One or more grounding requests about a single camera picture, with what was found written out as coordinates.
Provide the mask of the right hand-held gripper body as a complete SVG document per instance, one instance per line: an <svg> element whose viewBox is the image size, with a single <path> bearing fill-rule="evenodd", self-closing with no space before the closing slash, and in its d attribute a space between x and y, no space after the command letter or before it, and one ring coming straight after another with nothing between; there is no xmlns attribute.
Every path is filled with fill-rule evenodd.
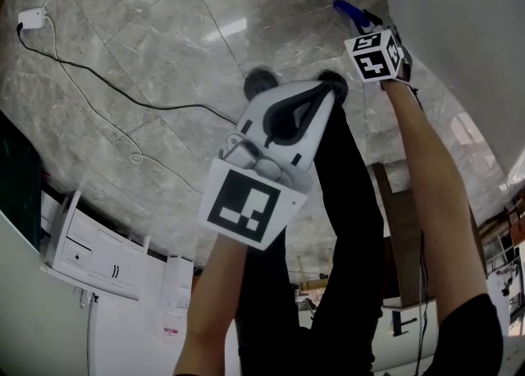
<svg viewBox="0 0 525 376"><path fill-rule="evenodd" d="M391 23L362 10L369 19L369 33L345 40L345 47L363 83L383 80L409 82L413 61Z"/></svg>

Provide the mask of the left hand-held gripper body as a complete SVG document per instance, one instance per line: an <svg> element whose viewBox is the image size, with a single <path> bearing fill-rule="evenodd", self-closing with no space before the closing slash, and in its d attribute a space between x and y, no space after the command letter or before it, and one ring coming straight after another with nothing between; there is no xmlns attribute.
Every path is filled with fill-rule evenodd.
<svg viewBox="0 0 525 376"><path fill-rule="evenodd" d="M212 161L199 224L265 250L313 188L308 171L335 101L320 80L256 95Z"/></svg>

